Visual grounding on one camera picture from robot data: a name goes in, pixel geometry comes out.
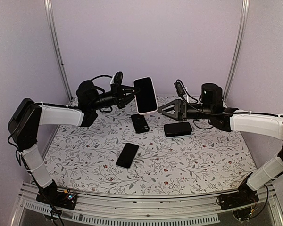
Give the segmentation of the black phone case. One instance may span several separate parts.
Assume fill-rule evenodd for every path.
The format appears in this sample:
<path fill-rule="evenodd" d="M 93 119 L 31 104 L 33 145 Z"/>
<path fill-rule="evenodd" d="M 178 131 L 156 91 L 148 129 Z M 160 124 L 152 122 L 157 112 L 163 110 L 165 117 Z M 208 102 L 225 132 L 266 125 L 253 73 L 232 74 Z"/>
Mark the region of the black phone case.
<path fill-rule="evenodd" d="M 149 132 L 149 126 L 143 115 L 133 114 L 131 115 L 134 130 L 137 134 Z"/>

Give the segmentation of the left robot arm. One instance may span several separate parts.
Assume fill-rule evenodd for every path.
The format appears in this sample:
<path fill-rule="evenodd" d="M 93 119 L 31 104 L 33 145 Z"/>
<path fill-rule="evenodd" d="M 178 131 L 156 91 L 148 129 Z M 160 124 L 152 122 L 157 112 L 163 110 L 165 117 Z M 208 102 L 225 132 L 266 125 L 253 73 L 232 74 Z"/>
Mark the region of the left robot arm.
<path fill-rule="evenodd" d="M 116 105 L 119 109 L 130 103 L 139 88 L 122 85 L 113 77 L 109 92 L 95 86 L 92 80 L 82 82 L 76 95 L 78 106 L 37 103 L 30 98 L 22 100 L 8 123 L 8 143 L 16 148 L 19 163 L 25 164 L 36 184 L 43 189 L 42 196 L 50 204 L 57 204 L 61 195 L 55 185 L 37 147 L 37 134 L 41 125 L 91 126 L 98 117 L 97 111 Z"/>

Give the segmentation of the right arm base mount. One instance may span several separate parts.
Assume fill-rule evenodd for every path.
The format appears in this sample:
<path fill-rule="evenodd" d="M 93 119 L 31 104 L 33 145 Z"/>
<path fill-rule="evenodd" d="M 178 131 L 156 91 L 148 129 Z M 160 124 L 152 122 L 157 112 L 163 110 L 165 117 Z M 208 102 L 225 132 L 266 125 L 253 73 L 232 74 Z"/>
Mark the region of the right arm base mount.
<path fill-rule="evenodd" d="M 259 201 L 257 192 L 251 191 L 249 194 L 245 192 L 236 191 L 233 193 L 223 193 L 216 199 L 217 205 L 221 210 L 241 207 L 248 204 L 253 204 Z"/>

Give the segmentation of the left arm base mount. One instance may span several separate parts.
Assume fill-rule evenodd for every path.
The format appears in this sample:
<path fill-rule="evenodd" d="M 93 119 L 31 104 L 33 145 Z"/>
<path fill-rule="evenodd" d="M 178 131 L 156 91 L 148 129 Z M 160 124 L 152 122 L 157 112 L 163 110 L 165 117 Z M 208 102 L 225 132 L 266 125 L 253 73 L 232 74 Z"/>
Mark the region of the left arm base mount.
<path fill-rule="evenodd" d="M 58 191 L 56 188 L 46 188 L 39 191 L 36 200 L 55 207 L 74 210 L 77 203 L 77 193 L 71 192 L 69 189 Z"/>

